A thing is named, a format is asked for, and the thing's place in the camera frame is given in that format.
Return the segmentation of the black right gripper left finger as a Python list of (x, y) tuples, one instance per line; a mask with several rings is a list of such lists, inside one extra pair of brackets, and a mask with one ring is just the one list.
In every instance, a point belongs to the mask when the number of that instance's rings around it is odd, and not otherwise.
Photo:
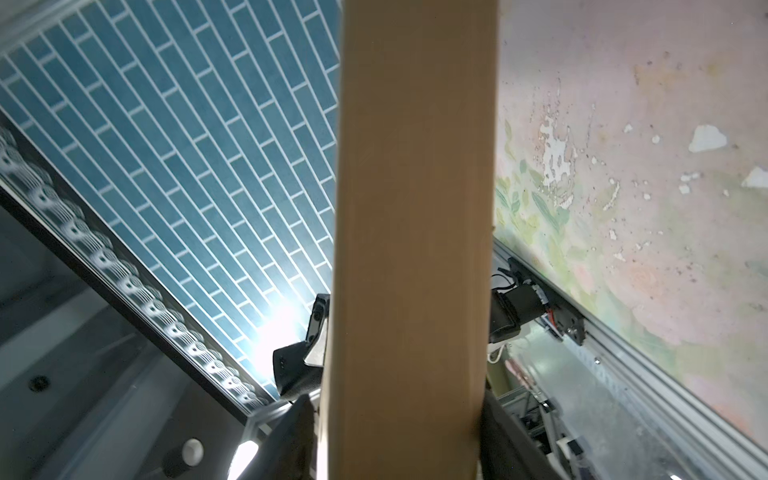
[(300, 395), (257, 410), (246, 422), (236, 454), (237, 479), (313, 479), (315, 407)]

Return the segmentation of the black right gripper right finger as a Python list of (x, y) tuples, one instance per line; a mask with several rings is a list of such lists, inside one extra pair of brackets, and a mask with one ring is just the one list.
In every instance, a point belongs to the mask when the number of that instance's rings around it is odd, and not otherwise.
[(560, 479), (524, 426), (504, 411), (491, 390), (483, 397), (479, 463), (485, 480)]

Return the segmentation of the brown cardboard box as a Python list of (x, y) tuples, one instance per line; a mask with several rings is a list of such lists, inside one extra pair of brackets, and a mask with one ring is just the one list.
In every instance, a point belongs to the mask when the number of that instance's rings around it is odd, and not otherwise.
[(490, 308), (494, 1), (342, 7), (322, 479), (472, 479)]

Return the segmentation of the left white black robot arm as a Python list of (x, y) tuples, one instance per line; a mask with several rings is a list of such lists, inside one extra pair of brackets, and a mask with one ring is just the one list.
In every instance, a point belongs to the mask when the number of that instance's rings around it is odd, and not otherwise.
[(330, 306), (331, 296), (318, 294), (305, 339), (273, 352), (274, 380), (282, 400), (290, 401), (321, 388)]

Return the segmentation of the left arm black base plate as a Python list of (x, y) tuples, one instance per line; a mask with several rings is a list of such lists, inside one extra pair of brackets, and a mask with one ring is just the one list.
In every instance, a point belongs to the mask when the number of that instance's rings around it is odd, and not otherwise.
[(556, 338), (569, 337), (579, 346), (584, 343), (585, 316), (537, 272), (509, 257), (507, 267), (499, 267), (498, 274), (507, 284), (491, 288), (490, 344), (509, 341), (524, 325), (539, 320)]

